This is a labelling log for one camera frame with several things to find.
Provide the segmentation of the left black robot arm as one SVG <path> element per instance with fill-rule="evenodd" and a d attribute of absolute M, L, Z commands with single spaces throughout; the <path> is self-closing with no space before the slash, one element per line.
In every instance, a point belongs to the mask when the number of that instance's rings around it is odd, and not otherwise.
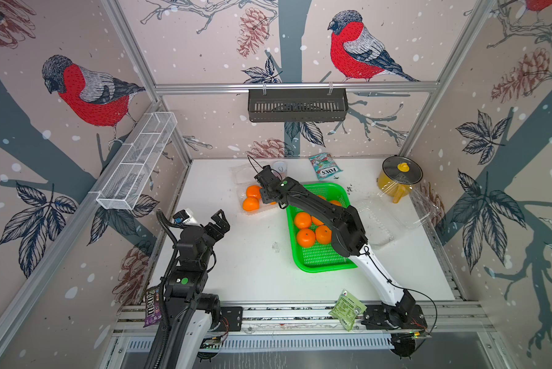
<path fill-rule="evenodd" d="M 222 317 L 219 296 L 204 288 L 214 246 L 231 227 L 222 209 L 206 225 L 191 223 L 186 210 L 172 220 L 158 210 L 156 218 L 172 241 L 172 256 L 159 284 L 161 321 L 145 367 L 191 368 L 206 332 Z"/>

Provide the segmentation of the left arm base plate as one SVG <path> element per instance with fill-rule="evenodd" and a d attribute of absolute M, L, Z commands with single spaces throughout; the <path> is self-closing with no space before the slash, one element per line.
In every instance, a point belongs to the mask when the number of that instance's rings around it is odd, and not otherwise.
<path fill-rule="evenodd" d="M 219 319 L 211 323 L 210 332 L 239 332 L 242 330 L 243 307 L 222 307 Z"/>

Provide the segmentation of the green plastic perforated basket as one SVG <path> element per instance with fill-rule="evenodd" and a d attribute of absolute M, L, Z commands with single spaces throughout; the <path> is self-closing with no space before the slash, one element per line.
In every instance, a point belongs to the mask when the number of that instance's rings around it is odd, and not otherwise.
<path fill-rule="evenodd" d="M 351 204 L 346 191 L 339 184 L 324 182 L 318 184 L 307 184 L 305 185 L 305 188 L 309 192 L 323 198 L 326 201 L 336 201 L 344 208 L 347 208 Z M 299 269 L 308 273 L 321 273 L 357 268 L 352 261 L 340 256 L 333 249 L 331 243 L 325 244 L 325 234 L 323 232 L 319 232 L 318 230 L 320 227 L 324 227 L 324 225 L 316 218 L 312 218 L 311 224 L 309 224 L 307 222 L 307 218 L 301 216 L 301 225 L 305 225 L 306 229 L 310 229 L 316 236 L 316 239 L 311 247 L 299 244 L 297 235 L 303 230 L 303 228 L 299 228 L 295 220 L 297 215 L 302 213 L 303 210 L 289 206 L 287 207 L 286 212 L 292 258 Z"/>

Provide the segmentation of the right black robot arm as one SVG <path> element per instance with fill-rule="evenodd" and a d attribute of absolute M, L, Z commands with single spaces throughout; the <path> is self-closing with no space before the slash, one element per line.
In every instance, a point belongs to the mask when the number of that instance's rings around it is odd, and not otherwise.
<path fill-rule="evenodd" d="M 322 221 L 332 231 L 332 247 L 342 257 L 350 259 L 375 287 L 386 324 L 392 328 L 408 325 L 426 329 L 423 313 L 412 295 L 413 289 L 401 287 L 371 249 L 365 227 L 357 209 L 331 204 L 306 189 L 293 178 L 280 179 L 266 165 L 254 179 L 260 184 L 262 201 L 275 202 L 281 208 L 292 206 Z"/>

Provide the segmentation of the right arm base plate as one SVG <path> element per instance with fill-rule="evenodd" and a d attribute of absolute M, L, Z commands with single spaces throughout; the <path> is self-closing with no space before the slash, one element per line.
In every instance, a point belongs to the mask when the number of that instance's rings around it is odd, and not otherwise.
<path fill-rule="evenodd" d="M 368 330 L 423 331 L 428 329 L 423 311 L 418 304 L 409 315 L 402 315 L 384 304 L 368 305 L 361 324 Z"/>

